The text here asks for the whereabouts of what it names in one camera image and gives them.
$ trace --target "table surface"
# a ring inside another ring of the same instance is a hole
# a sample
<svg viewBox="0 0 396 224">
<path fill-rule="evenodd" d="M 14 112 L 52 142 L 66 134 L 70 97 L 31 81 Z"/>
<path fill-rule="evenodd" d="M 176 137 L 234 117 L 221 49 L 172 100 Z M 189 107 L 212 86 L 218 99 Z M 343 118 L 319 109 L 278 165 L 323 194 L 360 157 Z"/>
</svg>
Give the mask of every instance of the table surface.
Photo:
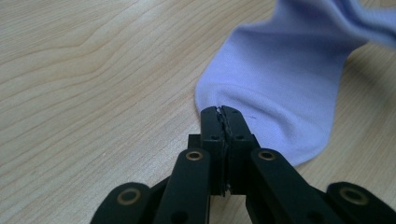
<svg viewBox="0 0 396 224">
<path fill-rule="evenodd" d="M 370 7 L 395 2 L 362 1 Z M 170 175 L 199 133 L 194 86 L 240 23 L 274 1 L 0 1 L 0 223 L 88 223 L 116 186 Z M 361 185 L 396 209 L 396 50 L 346 62 L 330 144 L 309 184 Z M 244 197 L 211 223 L 249 223 Z"/>
</svg>

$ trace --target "screw hole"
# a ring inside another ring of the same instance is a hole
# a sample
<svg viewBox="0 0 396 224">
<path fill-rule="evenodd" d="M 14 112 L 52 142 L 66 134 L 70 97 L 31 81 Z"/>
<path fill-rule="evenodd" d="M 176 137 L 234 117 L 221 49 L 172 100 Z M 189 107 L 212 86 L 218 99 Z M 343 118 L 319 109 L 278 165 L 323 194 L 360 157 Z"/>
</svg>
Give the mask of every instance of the screw hole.
<svg viewBox="0 0 396 224">
<path fill-rule="evenodd" d="M 138 189 L 125 189 L 117 197 L 117 202 L 121 205 L 130 205 L 139 201 L 141 196 L 140 190 Z"/>
<path fill-rule="evenodd" d="M 367 196 L 357 189 L 343 187 L 340 189 L 340 195 L 345 200 L 356 205 L 366 205 L 369 202 Z"/>
<path fill-rule="evenodd" d="M 191 152 L 187 153 L 187 155 L 186 155 L 187 160 L 190 160 L 190 161 L 198 161 L 203 157 L 204 157 L 204 155 L 199 151 L 191 151 Z"/>
<path fill-rule="evenodd" d="M 316 211 L 311 211 L 308 214 L 306 214 L 306 217 L 312 222 L 312 223 L 323 223 L 324 217 L 321 213 L 316 212 Z"/>
<path fill-rule="evenodd" d="M 187 220 L 189 220 L 189 216 L 187 215 L 186 212 L 183 211 L 175 212 L 171 216 L 172 223 L 181 224 L 181 223 L 186 223 Z"/>
<path fill-rule="evenodd" d="M 259 152 L 259 157 L 262 158 L 263 160 L 266 160 L 266 161 L 273 161 L 276 158 L 274 153 L 272 153 L 270 151 L 261 151 L 261 152 Z"/>
</svg>

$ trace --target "light purple sock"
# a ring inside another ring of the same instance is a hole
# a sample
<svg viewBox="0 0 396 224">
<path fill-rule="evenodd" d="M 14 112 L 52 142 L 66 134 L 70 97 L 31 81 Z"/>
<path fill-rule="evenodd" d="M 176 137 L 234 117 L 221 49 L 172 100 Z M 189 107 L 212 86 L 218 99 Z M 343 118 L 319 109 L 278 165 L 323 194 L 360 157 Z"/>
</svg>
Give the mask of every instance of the light purple sock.
<svg viewBox="0 0 396 224">
<path fill-rule="evenodd" d="M 199 80 L 199 111 L 242 112 L 262 147 L 297 165 L 329 141 L 349 53 L 372 40 L 396 48 L 396 8 L 353 0 L 278 0 L 269 21 L 237 27 Z"/>
</svg>

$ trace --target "wood grain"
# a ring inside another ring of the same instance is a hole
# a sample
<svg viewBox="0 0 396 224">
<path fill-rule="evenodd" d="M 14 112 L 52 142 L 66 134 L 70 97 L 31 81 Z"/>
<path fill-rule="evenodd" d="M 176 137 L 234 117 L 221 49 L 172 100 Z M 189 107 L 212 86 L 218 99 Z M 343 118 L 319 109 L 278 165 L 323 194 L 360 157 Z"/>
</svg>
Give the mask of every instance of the wood grain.
<svg viewBox="0 0 396 224">
<path fill-rule="evenodd" d="M 392 7 L 394 1 L 362 1 Z M 199 132 L 193 90 L 231 30 L 274 1 L 0 1 L 0 223 L 88 223 L 117 185 L 168 176 Z M 396 53 L 346 62 L 332 139 L 297 167 L 396 208 Z M 211 223 L 249 223 L 243 197 Z"/>
</svg>

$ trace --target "fabric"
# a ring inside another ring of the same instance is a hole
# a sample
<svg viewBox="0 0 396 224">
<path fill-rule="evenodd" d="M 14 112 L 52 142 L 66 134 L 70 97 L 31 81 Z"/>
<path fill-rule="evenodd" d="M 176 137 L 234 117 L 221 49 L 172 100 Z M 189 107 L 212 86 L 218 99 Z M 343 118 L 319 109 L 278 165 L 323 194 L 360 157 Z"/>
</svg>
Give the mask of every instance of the fabric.
<svg viewBox="0 0 396 224">
<path fill-rule="evenodd" d="M 278 0 L 271 20 L 232 32 L 198 81 L 197 108 L 234 107 L 262 147 L 308 161 L 329 141 L 345 60 L 370 40 L 396 47 L 396 8 Z"/>
</svg>

